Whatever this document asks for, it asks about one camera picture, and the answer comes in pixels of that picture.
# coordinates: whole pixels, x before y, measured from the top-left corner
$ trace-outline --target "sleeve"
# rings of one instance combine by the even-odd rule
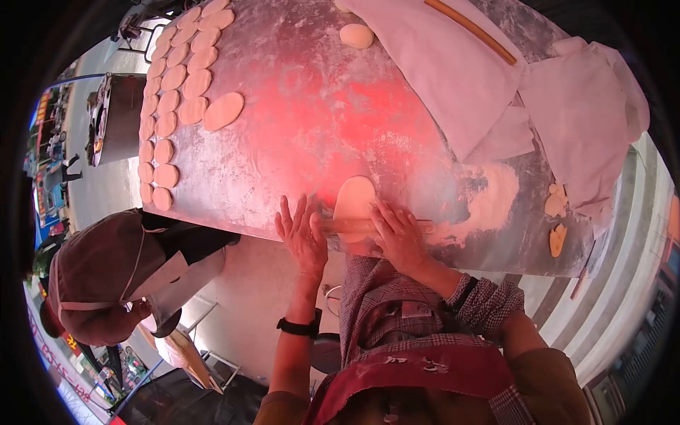
[[[590,408],[571,360],[560,350],[541,348],[511,362],[515,386],[538,424],[589,424]]]
[[[253,425],[299,425],[308,407],[309,400],[291,392],[270,392],[262,399]]]
[[[494,340],[510,313],[524,311],[524,291],[514,282],[496,285],[484,277],[478,280],[465,273],[446,303],[475,334]]]

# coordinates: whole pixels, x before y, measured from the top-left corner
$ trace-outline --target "dough ball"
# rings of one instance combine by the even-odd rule
[[[154,201],[154,187],[149,183],[140,183],[139,196],[144,203],[151,203]]]
[[[365,49],[373,43],[373,32],[366,25],[349,24],[340,30],[340,40],[356,49]]]
[[[154,166],[150,163],[139,163],[137,166],[137,175],[143,183],[151,183],[154,181]]]
[[[175,150],[172,147],[172,142],[169,139],[161,139],[154,148],[154,159],[160,165],[167,164],[172,159],[174,153]]]
[[[161,211],[168,211],[172,208],[172,196],[166,188],[157,187],[154,189],[154,205]]]
[[[203,128],[216,131],[231,124],[243,109],[241,93],[231,92],[220,97],[208,107],[203,115]]]
[[[167,114],[168,112],[174,111],[179,104],[180,92],[177,90],[168,90],[160,97],[160,101],[158,101],[158,107],[156,109],[161,115]]]
[[[154,158],[154,144],[150,140],[142,140],[139,144],[139,162],[150,163]]]
[[[163,188],[173,188],[180,179],[177,167],[171,164],[162,164],[154,170],[154,182]]]

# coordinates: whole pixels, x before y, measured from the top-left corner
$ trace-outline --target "person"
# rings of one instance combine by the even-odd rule
[[[517,284],[436,261],[407,209],[376,201],[371,215],[384,258],[346,256],[341,370],[310,402],[327,244],[306,198],[292,218],[282,198],[275,226],[298,271],[255,425],[590,423],[570,360],[541,338]]]
[[[39,312],[43,327],[58,337],[63,326],[87,345],[123,342],[151,314],[144,296],[240,238],[137,208],[111,214],[73,235],[52,259],[48,297]]]

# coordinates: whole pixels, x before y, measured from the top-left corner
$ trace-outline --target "finger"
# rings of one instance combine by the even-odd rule
[[[302,216],[305,214],[305,208],[307,206],[307,195],[303,194],[298,201],[297,209],[295,210],[295,217],[293,217],[293,227],[292,232],[297,232],[300,229],[300,223],[302,222]]]
[[[288,209],[288,197],[286,195],[281,197],[281,224],[283,224],[284,236],[289,234],[290,229],[293,227],[293,219],[290,218],[290,210]]]

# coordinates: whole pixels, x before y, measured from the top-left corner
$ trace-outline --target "oval dough piece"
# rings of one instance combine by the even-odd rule
[[[186,55],[189,53],[189,43],[184,43],[180,44],[176,48],[172,49],[172,52],[170,52],[170,55],[168,56],[168,61],[167,61],[167,67],[172,68],[176,67],[182,61],[184,58],[186,58]]]
[[[198,71],[189,74],[186,83],[182,87],[182,94],[187,99],[193,99],[201,96],[210,87],[212,81],[212,74],[207,69],[199,69]]]
[[[156,120],[152,116],[147,116],[139,122],[139,140],[147,140],[154,135]]]
[[[212,27],[225,29],[234,22],[234,17],[234,11],[232,9],[220,10],[219,12],[215,12],[208,17],[201,19],[199,22],[199,31],[205,31]]]
[[[144,203],[151,203],[154,201],[154,187],[149,183],[140,183],[139,196]]]
[[[208,109],[208,99],[199,96],[193,99],[184,99],[177,114],[180,116],[182,124],[191,125],[203,119],[206,109]]]
[[[373,43],[373,31],[366,25],[345,25],[340,30],[340,40],[353,48],[365,49]]]
[[[203,115],[203,128],[208,131],[219,130],[231,124],[243,109],[241,93],[231,92],[210,104]]]
[[[158,110],[159,114],[167,114],[168,112],[174,111],[179,104],[180,92],[177,90],[168,90],[160,97],[160,101],[158,101],[158,107],[156,109]]]
[[[182,85],[184,78],[186,78],[186,67],[184,65],[172,67],[168,69],[168,72],[163,76],[160,88],[166,91],[175,90]]]
[[[194,39],[191,41],[191,51],[196,53],[203,49],[212,47],[220,39],[222,32],[218,27],[208,28],[205,31],[201,31]]]
[[[154,205],[161,211],[168,211],[172,208],[172,196],[166,188],[154,189]]]
[[[180,172],[172,164],[161,164],[154,170],[154,182],[163,188],[174,188],[180,179]]]
[[[167,164],[172,159],[174,153],[175,150],[172,147],[172,142],[169,139],[161,139],[154,148],[154,159],[160,165]]]
[[[168,53],[168,50],[170,50],[170,45],[170,41],[164,41],[163,43],[156,42],[156,49],[151,53],[151,62],[153,63],[165,56],[165,54]]]
[[[172,40],[172,37],[175,36],[175,33],[177,33],[177,27],[165,27],[162,33],[160,33],[156,39],[156,45]]]
[[[175,37],[172,37],[172,41],[170,41],[170,44],[173,47],[177,47],[180,44],[186,43],[187,41],[189,41],[191,37],[194,36],[197,29],[198,24],[196,22],[191,22],[190,24],[187,24],[187,26],[184,29],[180,30]]]
[[[139,113],[139,116],[141,118],[149,116],[156,111],[157,107],[158,107],[158,95],[151,95],[149,97],[145,97],[144,101],[141,103],[141,112]]]
[[[201,15],[201,6],[192,7],[177,21],[177,28],[185,29],[190,23],[194,22]]]
[[[143,183],[151,183],[154,181],[154,166],[150,163],[139,163],[137,166],[137,175]]]
[[[375,202],[375,188],[372,181],[363,175],[350,177],[345,180],[340,191],[338,191],[333,220],[370,219],[371,203],[373,202]],[[338,237],[345,243],[355,243],[362,241],[366,234],[338,233]]]
[[[158,117],[156,123],[156,134],[159,137],[168,137],[175,132],[177,128],[177,115],[174,112],[167,112]]]
[[[199,50],[191,59],[186,66],[186,71],[189,74],[193,74],[199,69],[206,69],[212,65],[217,60],[217,49],[214,47],[208,47],[207,49]]]
[[[146,85],[144,86],[144,97],[151,97],[158,93],[162,80],[162,77],[153,77],[152,79],[147,78]]]
[[[146,77],[147,78],[158,77],[160,74],[163,73],[163,71],[165,71],[166,62],[167,62],[166,58],[160,58],[151,62],[149,70],[146,71]]]
[[[154,158],[154,144],[150,140],[142,140],[139,144],[139,162],[150,163]]]

